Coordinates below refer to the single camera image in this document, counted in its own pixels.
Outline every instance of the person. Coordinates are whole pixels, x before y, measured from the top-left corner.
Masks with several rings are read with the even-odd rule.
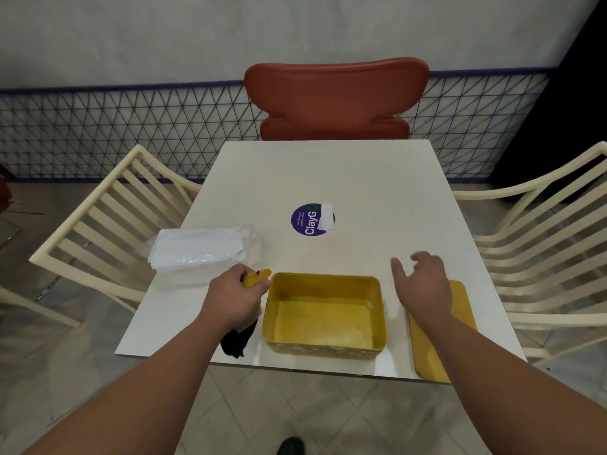
[[[393,258],[396,293],[435,346],[483,441],[500,454],[605,454],[607,409],[554,380],[451,316],[442,260]],[[238,264],[214,279],[198,317],[170,342],[67,416],[25,453],[172,454],[221,338],[250,319],[270,282],[241,285]],[[303,455],[290,437],[280,455]]]

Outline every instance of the gray concrete wall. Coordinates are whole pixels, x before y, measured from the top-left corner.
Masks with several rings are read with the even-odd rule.
[[[256,62],[559,63],[598,0],[0,0],[0,87],[241,79]]]

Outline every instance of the black shoe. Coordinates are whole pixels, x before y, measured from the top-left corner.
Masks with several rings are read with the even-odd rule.
[[[289,437],[282,441],[276,455],[305,455],[305,445],[300,437]]]

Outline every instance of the yellow object in hand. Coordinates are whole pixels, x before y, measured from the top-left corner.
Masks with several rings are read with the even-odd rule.
[[[269,278],[269,275],[272,274],[272,270],[263,269],[255,272],[250,272],[245,280],[242,282],[242,285],[246,288],[252,288],[255,284],[257,284],[262,278]]]

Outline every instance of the white table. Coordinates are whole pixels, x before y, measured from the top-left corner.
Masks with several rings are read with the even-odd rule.
[[[335,230],[297,233],[291,215],[307,203],[332,203]],[[257,228],[262,267],[274,272],[375,276],[388,345],[375,361],[278,354],[262,339],[262,315],[245,357],[219,347],[213,363],[420,379],[390,271],[392,256],[412,271],[408,257],[419,250],[440,255],[449,278],[464,283],[478,330],[524,359],[429,141],[227,142],[182,226],[239,224]],[[206,285],[163,287],[156,277],[116,354],[149,356],[198,314]]]

